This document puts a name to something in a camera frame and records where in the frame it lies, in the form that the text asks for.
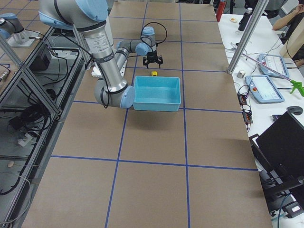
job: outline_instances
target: water bottle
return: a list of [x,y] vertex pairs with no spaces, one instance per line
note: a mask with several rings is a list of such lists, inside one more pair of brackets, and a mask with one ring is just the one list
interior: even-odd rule
[[247,11],[244,13],[244,16],[242,18],[242,20],[239,22],[239,27],[238,30],[239,31],[244,31],[246,28],[246,25],[250,19],[251,16],[251,12],[252,12],[252,8],[248,8]]

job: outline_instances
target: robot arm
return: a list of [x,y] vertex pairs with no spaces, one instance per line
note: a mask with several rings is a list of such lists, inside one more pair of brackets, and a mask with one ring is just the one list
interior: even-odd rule
[[15,41],[22,44],[29,40],[23,26],[13,13],[4,13],[0,15],[0,35],[4,39],[10,38],[13,35]]
[[122,41],[114,53],[105,31],[108,17],[106,0],[40,0],[40,20],[61,29],[73,29],[82,33],[88,47],[104,76],[97,81],[95,98],[104,106],[129,108],[135,90],[122,78],[120,69],[129,53],[139,55],[155,52],[154,31],[143,31],[140,41]]

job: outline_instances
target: computer mouse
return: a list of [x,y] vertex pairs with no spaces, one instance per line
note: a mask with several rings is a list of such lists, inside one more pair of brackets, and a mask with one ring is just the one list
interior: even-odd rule
[[301,115],[303,113],[303,108],[301,108],[299,106],[290,106],[287,108],[287,110],[295,115]]

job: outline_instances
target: teal tray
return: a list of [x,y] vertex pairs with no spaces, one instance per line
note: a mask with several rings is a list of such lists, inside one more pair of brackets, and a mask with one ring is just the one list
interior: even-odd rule
[[177,112],[181,104],[178,77],[135,77],[135,110]]

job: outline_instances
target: white cable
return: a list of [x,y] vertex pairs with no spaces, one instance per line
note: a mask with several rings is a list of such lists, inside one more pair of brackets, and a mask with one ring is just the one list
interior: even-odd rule
[[17,177],[20,177],[20,178],[22,178],[22,179],[24,179],[27,183],[28,183],[28,186],[29,186],[29,194],[28,194],[28,204],[27,204],[27,206],[25,207],[25,209],[24,209],[24,211],[21,213],[21,214],[19,214],[16,218],[14,218],[14,219],[12,219],[12,220],[9,220],[9,221],[7,221],[7,222],[0,222],[0,224],[9,224],[9,223],[12,223],[12,222],[14,222],[14,221],[16,221],[16,220],[18,220],[19,218],[21,218],[22,217],[22,215],[28,210],[28,208],[29,208],[29,206],[30,206],[30,203],[31,203],[31,184],[30,184],[30,182],[29,182],[29,180],[28,179],[26,179],[25,177],[22,177],[22,176],[20,176],[20,175],[16,175],[16,174],[14,174],[14,173],[12,173],[12,172],[0,172],[0,173],[2,173],[2,174],[12,174],[12,175],[15,175],[15,176],[17,176]]

